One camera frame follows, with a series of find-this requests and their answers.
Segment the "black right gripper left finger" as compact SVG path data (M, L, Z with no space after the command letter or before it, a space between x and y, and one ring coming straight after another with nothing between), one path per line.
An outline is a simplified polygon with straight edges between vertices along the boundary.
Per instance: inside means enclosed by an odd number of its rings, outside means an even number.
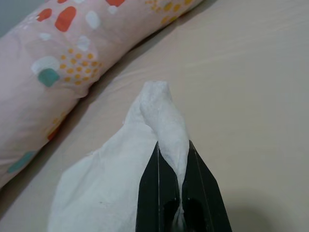
M139 184L136 232L170 232L179 203L177 176L155 144Z

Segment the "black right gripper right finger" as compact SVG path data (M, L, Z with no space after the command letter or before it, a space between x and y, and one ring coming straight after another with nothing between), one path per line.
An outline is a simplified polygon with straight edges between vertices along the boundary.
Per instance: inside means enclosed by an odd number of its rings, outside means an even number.
M226 209L218 183L192 142L189 144L182 194L188 231L226 231Z

